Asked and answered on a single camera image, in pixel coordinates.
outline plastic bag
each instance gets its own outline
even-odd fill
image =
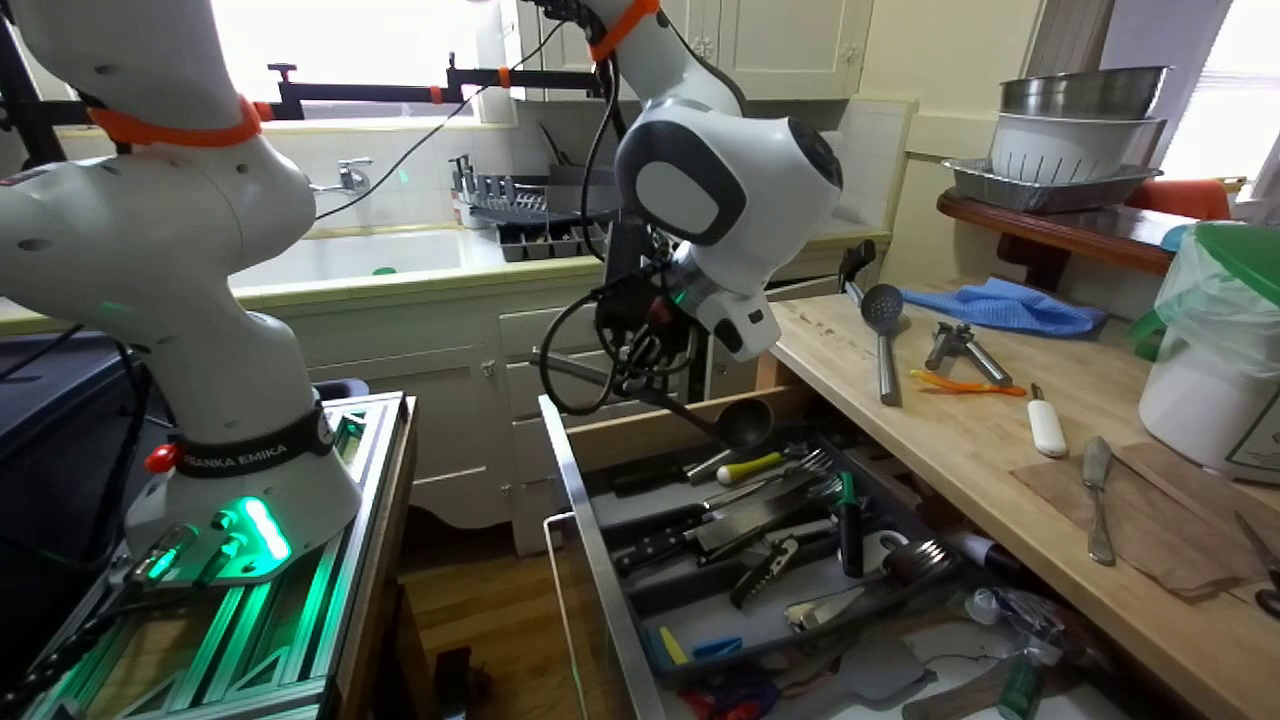
[[[1280,377],[1280,309],[1203,249],[1216,241],[1213,232],[1221,227],[1195,223],[1187,232],[1159,285],[1157,316],[1171,335],[1216,347],[1234,374]]]

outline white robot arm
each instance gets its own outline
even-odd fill
[[[787,122],[742,122],[657,0],[559,5],[610,29],[620,78],[651,101],[615,167],[627,211],[678,241],[670,303],[735,358],[761,358],[775,341],[764,285],[833,217],[835,157]],[[131,504],[126,550],[177,552],[158,577],[171,585],[272,577],[357,516],[296,335],[226,291],[226,273],[308,232],[308,179],[261,142],[207,0],[6,7],[120,157],[0,187],[0,296],[131,345],[166,398],[181,455]]]
[[[775,345],[764,285],[833,219],[835,152],[793,122],[738,117],[738,94],[687,52],[657,0],[583,0],[645,106],[615,149],[625,211],[674,235],[670,303],[735,360]]]
[[[308,232],[311,187],[261,142],[207,0],[6,7],[123,152],[0,193],[0,296],[134,347],[171,403],[177,468],[126,511],[134,557],[177,552],[155,580],[272,577],[357,511],[296,335],[226,291]]]

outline sink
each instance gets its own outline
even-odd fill
[[[498,243],[479,232],[376,232],[296,241],[286,252],[237,273],[232,288],[405,280],[445,273],[487,273],[498,264]]]

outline white bucket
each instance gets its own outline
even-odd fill
[[[1280,377],[1238,370],[1221,345],[1191,345],[1171,328],[1151,366],[1140,421],[1213,473],[1280,484]]]

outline metal pot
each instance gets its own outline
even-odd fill
[[[1159,101],[1165,78],[1165,64],[1018,78],[998,85],[998,113],[1145,122]]]

